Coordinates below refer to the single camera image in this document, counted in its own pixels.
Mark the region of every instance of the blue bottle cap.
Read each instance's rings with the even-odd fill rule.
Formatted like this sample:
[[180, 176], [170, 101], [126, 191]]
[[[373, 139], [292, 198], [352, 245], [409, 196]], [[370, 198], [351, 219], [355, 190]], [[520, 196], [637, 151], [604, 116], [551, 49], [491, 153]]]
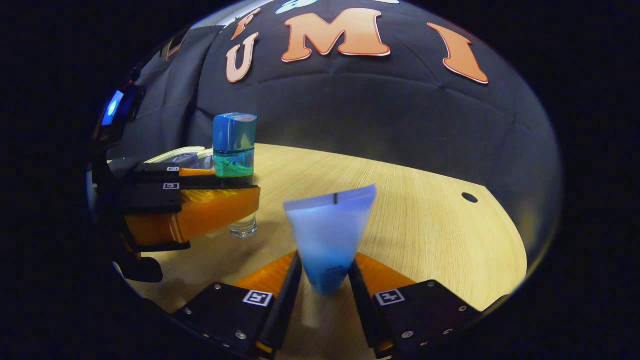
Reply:
[[214, 151], [245, 151], [255, 147], [257, 116], [243, 113], [217, 115], [213, 119]]

